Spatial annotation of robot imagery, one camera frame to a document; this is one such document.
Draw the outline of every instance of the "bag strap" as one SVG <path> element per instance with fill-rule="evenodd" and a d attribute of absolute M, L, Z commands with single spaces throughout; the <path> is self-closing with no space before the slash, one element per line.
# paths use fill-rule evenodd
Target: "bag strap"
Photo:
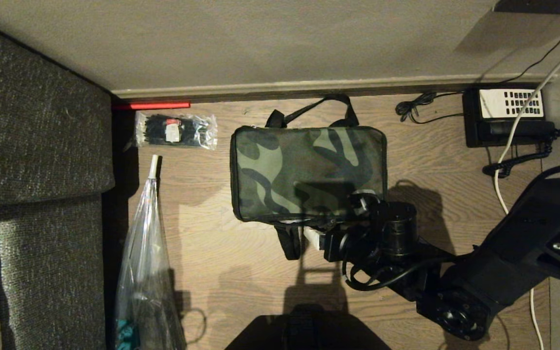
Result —
<path fill-rule="evenodd" d="M 356 116 L 355 111 L 353 111 L 353 106 L 351 106 L 351 100 L 349 99 L 349 96 L 345 95 L 344 93 L 331 93 L 329 95 L 325 95 L 325 97 L 322 98 L 322 100 L 315 102 L 314 104 L 311 104 L 309 106 L 306 106 L 298 111 L 294 111 L 293 113 L 287 115 L 286 117 L 280 111 L 274 109 L 274 111 L 271 112 L 271 115 L 267 119 L 267 124 L 265 124 L 265 127 L 286 128 L 287 124 L 295 120 L 297 117 L 299 117 L 300 115 L 306 113 L 307 111 L 315 108 L 316 106 L 328 100 L 340 101 L 347 105 L 347 111 L 345 111 L 345 119 L 336 120 L 330 125 L 331 127 L 334 126 L 351 127 L 351 126 L 360 125 L 360 123 L 358 122 L 358 117 Z"/>
<path fill-rule="evenodd" d="M 278 232 L 278 240 L 288 261 L 296 261 L 302 255 L 297 226 L 274 226 Z"/>

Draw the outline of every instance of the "wooden floor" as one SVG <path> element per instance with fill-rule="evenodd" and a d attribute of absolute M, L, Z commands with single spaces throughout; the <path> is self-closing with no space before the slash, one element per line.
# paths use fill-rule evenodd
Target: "wooden floor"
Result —
<path fill-rule="evenodd" d="M 389 197 L 416 205 L 419 232 L 428 241 L 457 254 L 470 252 L 504 216 L 491 178 L 481 173 L 489 154 L 483 148 L 466 148 L 462 117 L 425 125 L 399 122 L 395 105 L 414 97 L 355 97 L 352 102 L 360 124 L 378 128 L 387 136 Z M 288 313 L 295 304 L 308 301 L 317 301 L 331 311 L 348 310 L 394 350 L 537 349 L 528 294 L 499 314 L 482 341 L 461 341 L 418 315 L 413 303 L 387 288 L 357 292 L 346 287 L 338 278 L 338 266 L 326 262 L 322 252 L 308 248 L 302 262 L 286 261 L 271 227 L 235 219 L 228 170 L 233 131 L 241 125 L 263 126 L 274 108 L 290 113 L 314 101 L 193 105 L 185 112 L 217 117 L 220 137 L 216 151 L 165 146 L 140 149 L 140 183 L 148 173 L 151 155 L 163 156 L 160 204 L 174 288 L 184 300 L 189 349 L 224 349 L 255 317 Z M 443 97 L 420 108 L 420 119 L 461 110 L 460 95 Z M 343 116 L 343 104 L 326 102 L 296 120 L 295 126 L 327 126 Z M 500 149 L 491 149 L 491 159 L 498 155 Z M 524 164 L 501 182 L 509 206 L 540 167 L 539 162 Z M 129 200 L 130 215 L 138 197 Z M 329 272 L 308 272 L 314 268 Z M 547 281 L 536 288 L 535 300 L 548 349 Z"/>

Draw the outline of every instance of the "baseboard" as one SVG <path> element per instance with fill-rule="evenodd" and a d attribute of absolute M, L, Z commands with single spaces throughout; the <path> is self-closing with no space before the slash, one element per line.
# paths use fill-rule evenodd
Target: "baseboard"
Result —
<path fill-rule="evenodd" d="M 306 82 L 275 82 L 262 84 L 235 84 L 226 86 L 199 86 L 147 89 L 118 89 L 112 91 L 123 100 L 255 100 L 259 98 L 319 95 L 322 92 L 343 91 L 354 95 L 417 93 L 438 87 L 456 89 L 477 84 L 488 85 L 515 77 L 515 74 L 490 75 L 446 75 L 432 77 L 378 78 L 358 80 L 317 80 Z M 541 74 L 526 74 L 516 83 L 541 81 Z"/>

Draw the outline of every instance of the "gray fabric cushion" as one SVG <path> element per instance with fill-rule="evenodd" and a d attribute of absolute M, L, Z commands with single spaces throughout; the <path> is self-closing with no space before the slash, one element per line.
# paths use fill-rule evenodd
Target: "gray fabric cushion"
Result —
<path fill-rule="evenodd" d="M 111 188 L 110 106 L 102 89 L 0 35 L 0 204 Z"/>
<path fill-rule="evenodd" d="M 0 207 L 5 349 L 105 349 L 101 197 Z"/>

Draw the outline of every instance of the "plastic bag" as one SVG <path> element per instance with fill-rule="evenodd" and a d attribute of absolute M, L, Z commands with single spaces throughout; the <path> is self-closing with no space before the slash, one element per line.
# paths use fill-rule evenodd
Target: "plastic bag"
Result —
<path fill-rule="evenodd" d="M 169 277 L 153 156 L 124 244 L 115 310 L 117 350 L 181 350 L 185 341 Z"/>
<path fill-rule="evenodd" d="M 215 149 L 217 122 L 214 115 L 177 113 L 173 109 L 145 110 L 136 113 L 136 143 Z"/>

